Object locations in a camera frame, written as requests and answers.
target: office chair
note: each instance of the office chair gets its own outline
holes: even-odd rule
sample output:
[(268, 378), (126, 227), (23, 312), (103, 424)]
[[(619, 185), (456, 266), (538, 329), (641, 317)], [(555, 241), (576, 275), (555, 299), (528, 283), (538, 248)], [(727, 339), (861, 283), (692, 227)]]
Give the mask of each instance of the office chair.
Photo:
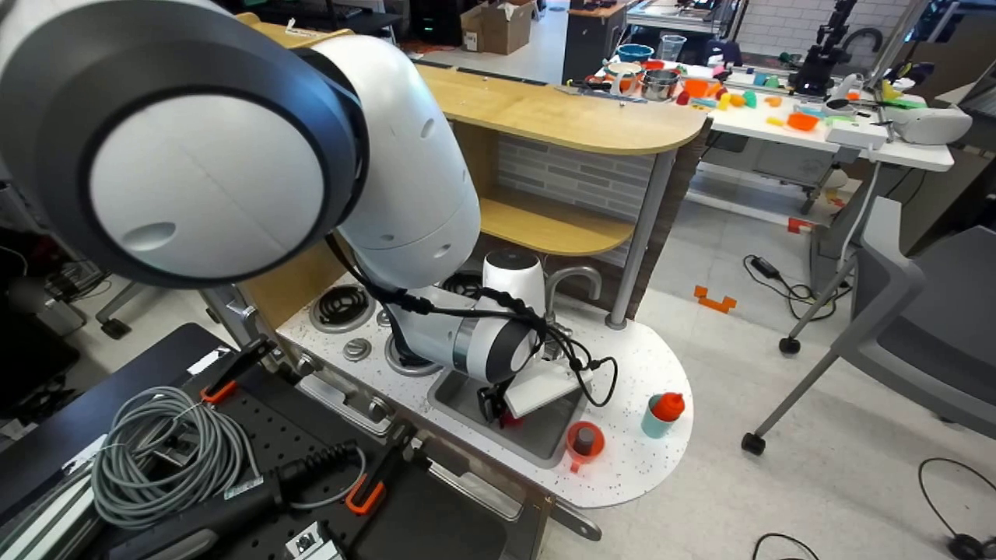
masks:
[(854, 269), (859, 269), (854, 323), (796, 390), (741, 439), (741, 448), (763, 456), (767, 434), (839, 357), (942, 420), (996, 435), (996, 233), (972, 227), (906, 259), (899, 253), (899, 204), (877, 200), (856, 256), (830, 286)]

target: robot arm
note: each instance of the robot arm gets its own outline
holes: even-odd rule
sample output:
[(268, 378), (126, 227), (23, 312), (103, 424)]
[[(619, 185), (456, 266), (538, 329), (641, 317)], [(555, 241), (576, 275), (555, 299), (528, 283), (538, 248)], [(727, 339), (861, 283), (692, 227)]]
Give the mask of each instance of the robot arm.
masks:
[[(295, 55), (208, 0), (19, 0), (0, 116), (0, 159), (54, 233), (141, 283), (243, 281), (340, 232), (378, 291), (439, 299), (481, 238), (446, 116), (375, 39)], [(516, 320), (388, 312), (469, 378), (528, 357)]]

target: black wire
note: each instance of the black wire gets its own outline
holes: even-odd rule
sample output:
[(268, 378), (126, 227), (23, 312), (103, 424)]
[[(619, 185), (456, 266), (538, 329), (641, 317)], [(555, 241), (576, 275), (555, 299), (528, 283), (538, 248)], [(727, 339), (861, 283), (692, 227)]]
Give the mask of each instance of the black wire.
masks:
[(776, 543), (776, 540), (804, 548), (813, 560), (820, 560), (820, 555), (815, 555), (805, 543), (794, 540), (794, 534), (786, 534), (786, 533), (767, 533), (767, 534), (761, 534), (761, 540), (754, 543), (749, 560), (756, 560), (756, 557), (761, 557), (761, 548), (763, 548), (767, 543)]
[[(617, 357), (591, 357), (589, 347), (582, 347), (579, 339), (573, 339), (571, 334), (556, 329), (555, 323), (547, 323), (544, 317), (538, 317), (534, 307), (526, 307), (526, 303), (509, 295), (509, 292), (494, 292), (494, 291), (481, 291), (481, 295), (497, 303), (501, 307), (509, 312), (483, 312), (483, 307), (436, 307), (433, 303), (427, 299), (418, 299), (405, 291), (384, 291), (378, 286), (368, 275), (358, 271), (358, 266), (342, 253), (342, 247), (327, 238), (327, 247), (333, 248), (333, 256), (342, 262), (342, 269), (378, 299), (378, 303), (391, 303), (391, 305), (403, 305), (405, 312), (418, 312), (418, 316), (449, 316), (449, 317), (494, 317), (494, 320), (516, 320), (516, 323), (526, 323), (528, 329), (538, 334), (541, 343), (555, 343), (573, 378), (579, 380), (579, 390), (584, 394), (584, 401), (591, 408), (604, 408), (612, 401), (617, 394), (617, 387), (619, 387), (619, 361)], [(594, 400), (584, 387), (584, 370), (602, 370), (604, 365), (609, 365), (609, 390), (604, 400)]]
[[(777, 275), (776, 281), (756, 276), (756, 271), (754, 271), (754, 266), (749, 266), (754, 259), (756, 259), (756, 256), (743, 256), (743, 259), (741, 259), (747, 276), (749, 276), (754, 283), (777, 292), (777, 295), (786, 299), (788, 316), (792, 316), (794, 320), (804, 320), (804, 312), (801, 312), (796, 305), (813, 305), (813, 303), (815, 303), (813, 286), (805, 286), (805, 283), (788, 283), (781, 275)], [(854, 292), (854, 286), (839, 291), (839, 292), (821, 305), (821, 307), (828, 307), (828, 312), (815, 312), (810, 320), (820, 323), (820, 320), (833, 317), (833, 316), (839, 316), (839, 303), (847, 299), (851, 292)]]
[(955, 527), (938, 511), (938, 504), (935, 504), (935, 499), (931, 499), (931, 492), (928, 492), (928, 468), (931, 468), (931, 464), (959, 468), (959, 469), (979, 475), (979, 479), (981, 479), (983, 486), (991, 486), (992, 492), (996, 492), (996, 483), (992, 483), (991, 475), (979, 472), (973, 468), (969, 468), (969, 464), (962, 464), (962, 461), (952, 461), (952, 457), (926, 457), (926, 461), (918, 464), (916, 483), (921, 486), (921, 496), (926, 496), (928, 508), (935, 511), (935, 517), (941, 519), (941, 527), (942, 527), (950, 534), (959, 534)]

